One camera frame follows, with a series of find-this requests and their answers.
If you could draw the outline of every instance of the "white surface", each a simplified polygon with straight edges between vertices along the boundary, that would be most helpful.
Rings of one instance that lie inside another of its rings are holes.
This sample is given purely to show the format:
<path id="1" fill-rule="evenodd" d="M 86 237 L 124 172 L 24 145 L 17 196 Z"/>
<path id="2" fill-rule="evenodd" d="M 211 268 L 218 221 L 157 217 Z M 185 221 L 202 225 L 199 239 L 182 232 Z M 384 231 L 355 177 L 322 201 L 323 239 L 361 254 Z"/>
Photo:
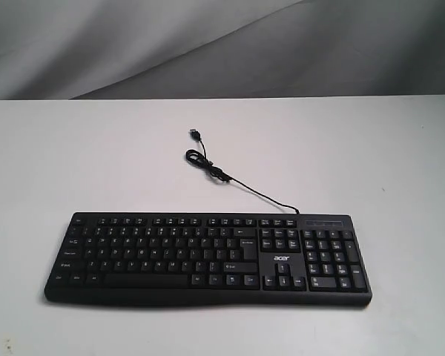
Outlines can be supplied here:
<path id="1" fill-rule="evenodd" d="M 46 303 L 74 211 L 350 214 L 366 309 Z M 0 355 L 445 355 L 445 96 L 0 102 Z"/>

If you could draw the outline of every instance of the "keyboard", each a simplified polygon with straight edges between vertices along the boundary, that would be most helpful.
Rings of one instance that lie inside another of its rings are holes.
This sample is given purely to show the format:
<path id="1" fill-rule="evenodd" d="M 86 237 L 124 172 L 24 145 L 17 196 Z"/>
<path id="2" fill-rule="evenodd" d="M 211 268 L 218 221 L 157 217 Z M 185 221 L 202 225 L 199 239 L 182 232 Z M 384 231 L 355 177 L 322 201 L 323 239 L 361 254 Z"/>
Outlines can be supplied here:
<path id="1" fill-rule="evenodd" d="M 346 215 L 75 213 L 44 295 L 116 306 L 372 298 Z"/>

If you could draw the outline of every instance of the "keyboard cable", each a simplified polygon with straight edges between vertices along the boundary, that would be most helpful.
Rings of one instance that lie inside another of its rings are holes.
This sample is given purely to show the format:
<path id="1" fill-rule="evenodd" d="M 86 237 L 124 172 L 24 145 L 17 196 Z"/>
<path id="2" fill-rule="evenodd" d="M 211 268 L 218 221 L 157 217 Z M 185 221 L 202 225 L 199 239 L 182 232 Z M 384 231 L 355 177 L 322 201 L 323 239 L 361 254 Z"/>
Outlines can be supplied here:
<path id="1" fill-rule="evenodd" d="M 190 162 L 192 165 L 197 166 L 198 168 L 201 168 L 205 171 L 207 171 L 212 177 L 219 179 L 222 182 L 227 182 L 229 183 L 230 181 L 234 181 L 236 183 L 241 184 L 242 187 L 250 190 L 251 192 L 260 195 L 263 198 L 266 198 L 267 200 L 270 200 L 271 202 L 274 202 L 277 205 L 283 206 L 285 208 L 290 208 L 295 210 L 295 212 L 297 214 L 299 214 L 300 212 L 298 211 L 297 208 L 295 208 L 294 206 L 291 205 L 287 205 L 287 204 L 282 204 L 281 202 L 278 202 L 276 200 L 273 200 L 271 197 L 267 197 L 265 194 L 260 193 L 259 191 L 256 191 L 255 189 L 252 189 L 251 187 L 249 187 L 248 185 L 242 183 L 241 181 L 235 179 L 234 177 L 231 177 L 230 175 L 224 173 L 224 171 L 213 165 L 213 162 L 211 162 L 210 160 L 208 160 L 208 157 L 206 156 L 206 148 L 204 143 L 202 143 L 202 139 L 201 139 L 201 134 L 195 130 L 194 128 L 192 128 L 190 130 L 190 135 L 191 138 L 194 139 L 196 142 L 199 142 L 202 146 L 202 151 L 204 153 L 201 154 L 201 152 L 196 151 L 196 150 L 187 150 L 186 151 L 186 160 L 188 162 Z"/>

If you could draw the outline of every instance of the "gray fabric backdrop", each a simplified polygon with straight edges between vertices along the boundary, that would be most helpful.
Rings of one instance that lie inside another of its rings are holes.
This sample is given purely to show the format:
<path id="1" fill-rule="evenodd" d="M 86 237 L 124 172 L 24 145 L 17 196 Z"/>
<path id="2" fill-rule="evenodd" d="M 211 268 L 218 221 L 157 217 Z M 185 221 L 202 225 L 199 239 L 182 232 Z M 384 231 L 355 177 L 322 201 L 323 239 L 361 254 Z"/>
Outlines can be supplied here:
<path id="1" fill-rule="evenodd" d="M 0 0 L 0 99 L 445 93 L 445 0 Z"/>

